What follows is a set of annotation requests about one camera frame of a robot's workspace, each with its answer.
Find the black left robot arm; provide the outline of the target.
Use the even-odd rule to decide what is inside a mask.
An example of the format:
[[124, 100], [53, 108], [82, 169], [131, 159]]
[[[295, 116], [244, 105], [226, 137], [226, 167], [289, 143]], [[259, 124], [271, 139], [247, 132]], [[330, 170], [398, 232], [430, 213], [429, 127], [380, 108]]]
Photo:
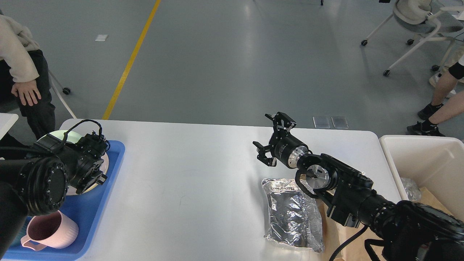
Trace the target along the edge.
[[1, 160], [1, 256], [13, 243], [28, 216], [46, 217], [59, 212], [69, 187], [80, 195], [107, 176], [100, 170], [111, 144], [91, 132], [70, 142], [74, 128], [61, 137], [48, 133], [31, 147], [1, 147], [2, 152], [24, 152], [22, 158]]

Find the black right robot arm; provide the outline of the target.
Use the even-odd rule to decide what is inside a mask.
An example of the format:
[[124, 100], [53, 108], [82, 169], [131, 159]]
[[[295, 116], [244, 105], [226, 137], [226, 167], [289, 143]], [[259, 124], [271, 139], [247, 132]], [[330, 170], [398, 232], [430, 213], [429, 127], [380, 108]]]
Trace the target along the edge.
[[327, 154], [314, 154], [291, 135], [296, 122], [283, 112], [265, 114], [273, 123], [267, 146], [257, 141], [257, 159], [275, 167], [280, 161], [295, 169], [295, 183], [313, 199], [328, 207], [327, 217], [345, 227], [364, 227], [330, 256], [333, 261], [345, 246], [370, 229], [378, 239], [366, 239], [364, 247], [373, 261], [373, 246], [383, 248], [387, 261], [462, 261], [463, 222], [432, 206], [401, 200], [393, 203], [379, 195], [373, 181], [360, 171]]

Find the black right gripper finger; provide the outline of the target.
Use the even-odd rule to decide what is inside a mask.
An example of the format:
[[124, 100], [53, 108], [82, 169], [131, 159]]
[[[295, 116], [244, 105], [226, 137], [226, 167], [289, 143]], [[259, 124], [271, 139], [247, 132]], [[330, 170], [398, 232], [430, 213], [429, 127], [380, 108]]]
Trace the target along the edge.
[[265, 114], [265, 117], [273, 123], [274, 135], [277, 137], [285, 137], [290, 133], [297, 123], [287, 114], [278, 111], [276, 114]]
[[276, 167], [277, 158], [276, 157], [267, 157], [266, 154], [272, 151], [273, 144], [268, 144], [263, 146], [258, 141], [253, 141], [253, 145], [257, 148], [257, 159], [269, 167]]

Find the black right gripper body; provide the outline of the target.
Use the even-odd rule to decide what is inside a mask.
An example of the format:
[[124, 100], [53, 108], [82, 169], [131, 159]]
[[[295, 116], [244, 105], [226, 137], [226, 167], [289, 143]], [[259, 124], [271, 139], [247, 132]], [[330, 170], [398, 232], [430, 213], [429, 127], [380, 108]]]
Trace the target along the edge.
[[291, 134], [272, 138], [272, 156], [290, 169], [297, 168], [299, 159], [309, 153], [308, 146]]

